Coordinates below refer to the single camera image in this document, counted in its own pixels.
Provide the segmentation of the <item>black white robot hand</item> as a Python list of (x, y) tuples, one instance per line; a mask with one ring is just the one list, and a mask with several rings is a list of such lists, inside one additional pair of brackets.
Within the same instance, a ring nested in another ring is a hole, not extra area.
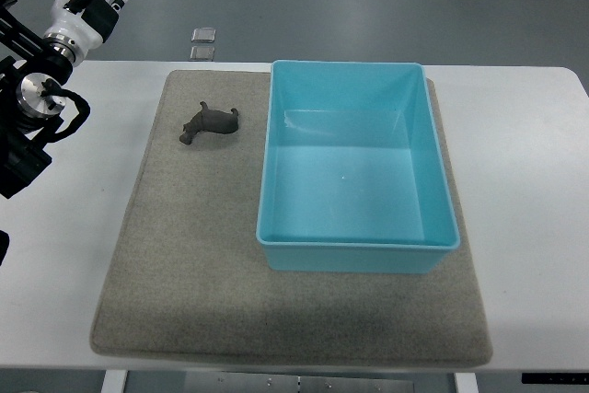
[(55, 0), (47, 36), (61, 35), (87, 52), (108, 40), (129, 0)]

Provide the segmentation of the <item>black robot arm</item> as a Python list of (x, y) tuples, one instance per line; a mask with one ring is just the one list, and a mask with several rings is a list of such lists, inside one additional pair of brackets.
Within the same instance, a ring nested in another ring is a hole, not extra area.
[(90, 115), (87, 101), (63, 88), (73, 63), (65, 47), (52, 46), (9, 12), (17, 0), (1, 0), (1, 43), (22, 58), (1, 61), (1, 195), (28, 187), (52, 158), (44, 151), (75, 133)]

